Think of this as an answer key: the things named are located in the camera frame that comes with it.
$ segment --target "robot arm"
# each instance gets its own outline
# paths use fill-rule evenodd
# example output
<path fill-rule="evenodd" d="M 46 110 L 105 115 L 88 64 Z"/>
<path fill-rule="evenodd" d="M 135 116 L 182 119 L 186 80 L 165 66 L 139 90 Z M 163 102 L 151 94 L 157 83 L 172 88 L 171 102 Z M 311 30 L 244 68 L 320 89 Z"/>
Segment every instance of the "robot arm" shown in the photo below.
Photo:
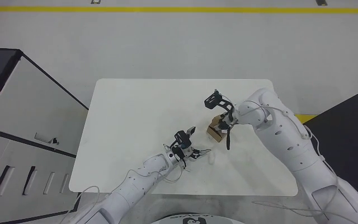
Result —
<path fill-rule="evenodd" d="M 190 136 L 195 127 L 187 132 L 179 131 L 175 134 L 175 141 L 165 146 L 166 152 L 147 159 L 143 166 L 136 170 L 129 170 L 125 180 L 109 194 L 109 196 L 94 207 L 88 207 L 76 215 L 70 223 L 75 224 L 118 224 L 123 216 L 135 206 L 147 192 L 164 179 L 180 161 L 196 160 L 210 152 L 193 148 Z"/>
<path fill-rule="evenodd" d="M 205 100 L 205 106 L 209 105 L 207 108 L 212 109 L 214 104 L 220 106 L 227 102 L 220 102 L 222 98 L 218 94 L 215 90 Z M 304 200 L 310 209 L 334 212 L 358 221 L 357 191 L 325 165 L 324 157 L 316 154 L 307 130 L 277 94 L 263 88 L 237 109 L 232 104 L 230 106 L 233 109 L 222 115 L 215 129 L 231 129 L 235 124 L 252 125 L 263 145 L 291 171 L 302 186 Z M 318 223 L 351 223 L 329 213 L 313 212 L 313 215 Z"/>

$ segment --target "cabinet door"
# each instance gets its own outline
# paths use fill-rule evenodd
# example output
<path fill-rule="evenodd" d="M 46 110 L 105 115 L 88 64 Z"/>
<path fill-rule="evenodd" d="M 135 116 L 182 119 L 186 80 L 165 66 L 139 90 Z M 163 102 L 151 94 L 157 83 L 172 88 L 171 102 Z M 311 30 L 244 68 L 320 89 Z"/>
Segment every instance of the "cabinet door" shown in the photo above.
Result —
<path fill-rule="evenodd" d="M 0 222 L 64 212 L 74 158 L 0 137 Z"/>
<path fill-rule="evenodd" d="M 86 108 L 24 57 L 0 92 L 1 132 L 68 153 L 77 153 L 86 116 Z"/>

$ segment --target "small box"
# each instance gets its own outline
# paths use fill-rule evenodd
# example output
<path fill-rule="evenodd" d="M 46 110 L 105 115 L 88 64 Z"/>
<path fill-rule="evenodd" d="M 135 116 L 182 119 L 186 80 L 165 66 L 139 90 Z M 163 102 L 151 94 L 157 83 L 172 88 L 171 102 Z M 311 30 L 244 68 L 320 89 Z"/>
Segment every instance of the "small box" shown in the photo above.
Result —
<path fill-rule="evenodd" d="M 206 132 L 211 135 L 217 142 L 221 142 L 221 140 L 223 138 L 225 138 L 225 136 L 227 135 L 226 133 L 223 133 L 222 131 L 217 131 L 215 130 L 215 126 L 219 124 L 219 120 L 220 120 L 220 115 L 214 117 L 211 120 L 211 123 L 208 126 L 208 129 L 206 130 Z"/>

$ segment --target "white table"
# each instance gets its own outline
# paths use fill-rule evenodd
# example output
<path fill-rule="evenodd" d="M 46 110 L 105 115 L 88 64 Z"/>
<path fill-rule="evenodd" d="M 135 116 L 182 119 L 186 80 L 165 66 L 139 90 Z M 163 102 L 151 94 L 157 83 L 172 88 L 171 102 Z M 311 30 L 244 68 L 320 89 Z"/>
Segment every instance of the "white table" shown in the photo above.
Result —
<path fill-rule="evenodd" d="M 102 79 L 96 84 L 77 153 L 70 190 L 97 185 L 110 192 L 129 169 L 136 169 L 171 144 L 174 134 L 196 126 L 191 140 L 197 148 L 211 148 L 208 156 L 188 162 L 191 172 L 175 184 L 160 182 L 157 194 L 278 195 L 298 192 L 288 169 L 262 145 L 250 125 L 236 125 L 231 150 L 206 134 L 211 119 L 224 112 L 209 110 L 204 100 L 218 89 L 241 102 L 259 88 L 274 89 L 269 80 L 126 80 Z M 169 179 L 180 174 L 177 167 Z"/>

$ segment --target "yellow line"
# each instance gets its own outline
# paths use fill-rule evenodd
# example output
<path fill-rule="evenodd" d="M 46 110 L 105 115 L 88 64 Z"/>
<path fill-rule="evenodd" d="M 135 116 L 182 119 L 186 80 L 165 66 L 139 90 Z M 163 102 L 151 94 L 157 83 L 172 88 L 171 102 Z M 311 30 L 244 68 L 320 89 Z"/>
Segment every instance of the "yellow line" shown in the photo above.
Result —
<path fill-rule="evenodd" d="M 295 116 L 300 120 L 300 122 L 303 124 L 312 118 L 314 118 L 316 115 L 312 114 L 295 114 Z"/>
<path fill-rule="evenodd" d="M 358 8 L 242 8 L 242 7 L 57 7 L 0 6 L 0 12 L 189 12 L 189 13 L 287 13 L 358 14 Z"/>

